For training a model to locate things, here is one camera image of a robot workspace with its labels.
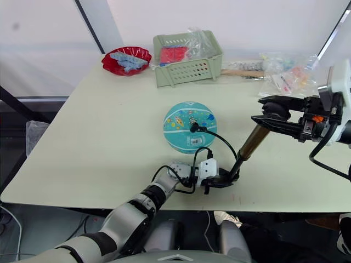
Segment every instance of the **white table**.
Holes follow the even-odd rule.
[[[115,76],[98,63],[57,114],[30,157],[1,195],[8,203],[112,209],[143,190],[158,167],[171,161],[191,163],[193,156],[172,149],[162,121],[182,101],[207,105],[218,133],[238,150],[253,127],[251,115],[260,82],[185,83],[156,88],[150,69],[133,77]],[[293,114],[297,120],[300,113]],[[351,211],[351,184],[308,159],[313,142],[299,143],[270,133],[243,164],[232,187],[174,193],[162,209],[279,212]],[[221,167],[233,156],[218,139],[211,145]],[[325,148],[317,159],[347,171],[346,145]],[[198,160],[205,158],[205,153]]]

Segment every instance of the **red bowl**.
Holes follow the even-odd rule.
[[[143,65],[139,70],[130,70],[129,72],[125,72],[124,67],[120,66],[117,63],[117,60],[112,59],[110,57],[110,54],[114,52],[123,52],[128,55],[136,56],[137,58],[146,60],[148,63],[146,65]],[[144,69],[146,69],[149,66],[151,58],[152,58],[151,54],[146,49],[139,48],[139,47],[124,47],[124,48],[117,48],[107,53],[101,62],[103,63],[103,68],[112,72],[113,74],[117,74],[121,76],[132,76],[135,74],[139,74]]]

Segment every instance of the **wooden stick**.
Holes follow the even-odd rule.
[[[253,70],[222,70],[221,74],[228,76],[264,77],[264,71]]]

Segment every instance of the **white plastic piece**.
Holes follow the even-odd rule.
[[[345,130],[346,123],[351,120],[351,65],[350,60],[343,60],[335,63],[333,67],[333,75],[331,79],[331,91],[342,92],[344,98],[344,108],[341,120],[334,134],[331,136],[327,145],[338,141]]]
[[[189,164],[182,162],[172,162],[168,166],[172,167],[177,172],[180,178],[188,178],[190,176],[191,166]],[[167,170],[167,173],[170,177],[174,179],[177,178],[172,171]]]
[[[196,187],[200,187],[201,182],[209,177],[215,177],[218,174],[217,161],[213,158],[207,159],[199,164],[199,173]]]

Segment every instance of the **floor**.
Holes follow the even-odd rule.
[[[25,141],[24,138],[1,138],[0,143],[0,184],[2,184],[6,175],[25,149]],[[86,214],[64,208],[16,204],[2,205],[10,209],[22,223],[21,253],[38,254],[60,244],[73,233],[86,216]],[[276,221],[276,216],[271,213],[235,214],[244,221],[276,231],[283,241],[310,247],[325,255],[332,262],[351,262],[351,258],[347,258],[336,249],[338,237],[338,232],[336,231],[310,225],[304,220],[279,223]],[[185,249],[209,250],[203,237],[208,224],[208,217],[205,211],[160,211],[153,224],[156,226],[159,222],[170,218],[181,221],[185,225]],[[103,220],[104,218],[99,216],[90,216],[87,220],[87,232],[96,232],[101,227]],[[15,253],[18,234],[18,226],[14,220],[11,220],[6,224],[3,234],[0,235],[0,254]],[[217,225],[211,214],[211,224],[207,235],[215,250],[218,249],[216,246],[217,234]],[[29,257],[31,256],[21,256],[22,259]],[[14,255],[0,256],[0,263],[14,260]]]

